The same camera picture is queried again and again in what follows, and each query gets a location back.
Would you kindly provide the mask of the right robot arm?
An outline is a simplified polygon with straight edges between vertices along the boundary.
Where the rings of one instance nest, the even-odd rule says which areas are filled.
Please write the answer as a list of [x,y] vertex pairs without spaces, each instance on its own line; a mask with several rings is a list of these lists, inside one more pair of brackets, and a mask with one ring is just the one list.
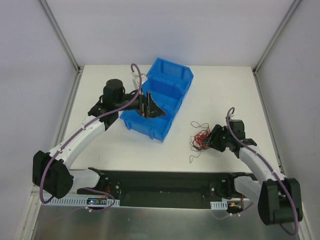
[[233,198],[242,194],[257,204],[265,225],[297,224],[303,219],[299,182],[274,170],[256,142],[246,137],[242,120],[229,119],[226,126],[215,125],[203,143],[219,152],[229,149],[251,170],[255,179],[235,177],[225,184],[225,192]]

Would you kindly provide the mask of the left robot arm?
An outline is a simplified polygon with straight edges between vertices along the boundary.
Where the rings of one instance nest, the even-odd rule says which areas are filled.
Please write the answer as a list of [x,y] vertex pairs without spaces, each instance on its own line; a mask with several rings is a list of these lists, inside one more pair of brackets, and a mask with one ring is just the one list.
[[33,157],[32,182],[40,188],[42,203],[47,192],[52,198],[61,199],[70,190],[89,188],[99,195],[105,191],[106,183],[102,174],[95,168],[71,170],[71,166],[80,153],[118,119],[119,112],[134,110],[139,116],[153,119],[165,116],[152,99],[151,93],[141,90],[126,93],[123,82],[110,79],[103,88],[98,102],[89,110],[87,116],[71,136],[48,152],[38,151]]

